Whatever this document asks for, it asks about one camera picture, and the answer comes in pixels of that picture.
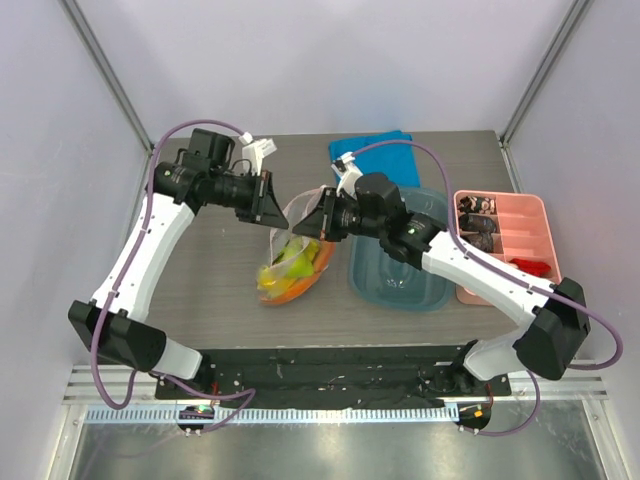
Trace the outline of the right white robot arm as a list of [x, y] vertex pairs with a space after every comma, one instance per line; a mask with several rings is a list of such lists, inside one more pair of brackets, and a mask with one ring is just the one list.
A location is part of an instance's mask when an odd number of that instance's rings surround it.
[[523, 370], [559, 380], [590, 332], [577, 282], [565, 278], [554, 284], [478, 250], [443, 222], [409, 210], [398, 187], [381, 173], [361, 176], [351, 193], [325, 189], [293, 232], [327, 242], [349, 235], [373, 238], [392, 259], [469, 289], [507, 315], [514, 331], [477, 340], [454, 361], [451, 380], [462, 394]]

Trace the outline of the yellow banana bunch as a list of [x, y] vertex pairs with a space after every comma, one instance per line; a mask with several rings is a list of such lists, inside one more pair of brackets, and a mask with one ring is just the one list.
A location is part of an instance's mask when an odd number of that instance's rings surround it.
[[287, 247], [297, 247], [298, 250], [301, 251], [310, 243], [317, 246], [317, 256], [320, 251], [320, 242], [307, 237], [292, 235], [284, 241], [281, 246], [278, 246], [275, 249], [275, 253], [271, 256], [270, 263], [259, 268], [256, 278], [257, 288], [264, 292], [268, 298], [276, 298], [286, 293], [298, 281], [311, 278], [316, 273], [315, 267], [315, 273], [310, 277], [298, 279], [287, 278], [285, 276], [287, 263], [283, 260], [284, 251]]

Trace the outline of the clear polka dot zip bag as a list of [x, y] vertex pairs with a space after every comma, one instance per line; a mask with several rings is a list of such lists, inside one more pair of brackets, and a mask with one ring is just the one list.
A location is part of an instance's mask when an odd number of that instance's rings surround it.
[[317, 205], [325, 185], [295, 196], [283, 210], [288, 230], [271, 229], [269, 248], [256, 273], [260, 302], [278, 306], [307, 292], [328, 268], [335, 245], [292, 233]]

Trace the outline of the green pear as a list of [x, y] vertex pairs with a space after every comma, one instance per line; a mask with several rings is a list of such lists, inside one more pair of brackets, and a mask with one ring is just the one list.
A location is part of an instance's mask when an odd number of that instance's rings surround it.
[[318, 248], [310, 243], [304, 250], [299, 251], [297, 247], [287, 247], [284, 251], [283, 260], [287, 263], [285, 276], [287, 278], [307, 278], [315, 273], [313, 261]]

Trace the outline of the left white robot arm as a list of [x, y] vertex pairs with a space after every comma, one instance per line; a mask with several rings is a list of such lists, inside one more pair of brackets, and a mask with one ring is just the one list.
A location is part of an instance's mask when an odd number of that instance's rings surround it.
[[233, 169], [236, 144], [229, 136], [195, 129], [172, 162], [156, 160], [134, 230], [114, 267], [87, 302], [72, 303], [68, 318], [98, 359], [178, 378], [190, 398], [205, 397], [213, 385], [202, 354], [147, 324], [150, 303], [178, 240], [202, 207], [233, 209], [241, 222], [285, 229], [288, 221], [275, 198], [264, 159], [273, 140], [244, 133], [240, 172]]

